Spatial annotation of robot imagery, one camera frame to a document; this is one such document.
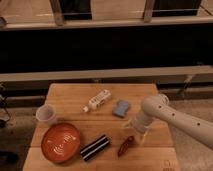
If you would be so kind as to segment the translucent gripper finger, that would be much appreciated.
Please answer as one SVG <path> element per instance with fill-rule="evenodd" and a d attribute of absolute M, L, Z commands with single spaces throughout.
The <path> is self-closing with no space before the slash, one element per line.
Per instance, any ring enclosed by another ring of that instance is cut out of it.
<path fill-rule="evenodd" d="M 146 137 L 147 137 L 148 131 L 146 131 L 145 133 L 143 133 L 140 136 L 140 145 L 143 146 L 143 144 L 145 143 Z"/>
<path fill-rule="evenodd" d="M 133 127 L 132 127 L 131 121 L 123 123 L 121 128 L 122 128 L 122 130 L 130 130 L 130 129 L 132 129 Z"/>

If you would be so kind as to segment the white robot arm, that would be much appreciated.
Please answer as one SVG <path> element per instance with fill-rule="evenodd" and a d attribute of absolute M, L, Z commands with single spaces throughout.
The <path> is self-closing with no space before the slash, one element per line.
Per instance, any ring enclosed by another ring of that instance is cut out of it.
<path fill-rule="evenodd" d="M 125 123 L 125 128 L 144 135 L 155 118 L 180 129 L 213 150 L 213 122 L 170 107 L 169 98 L 165 94 L 145 97 L 140 104 L 140 110 Z"/>

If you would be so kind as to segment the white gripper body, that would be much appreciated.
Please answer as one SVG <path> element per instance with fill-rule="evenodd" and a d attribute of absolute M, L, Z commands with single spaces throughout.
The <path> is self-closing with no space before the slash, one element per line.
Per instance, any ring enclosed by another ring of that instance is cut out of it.
<path fill-rule="evenodd" d="M 148 130 L 152 122 L 153 117 L 143 111 L 139 111 L 131 119 L 132 127 L 141 134 L 144 134 Z"/>

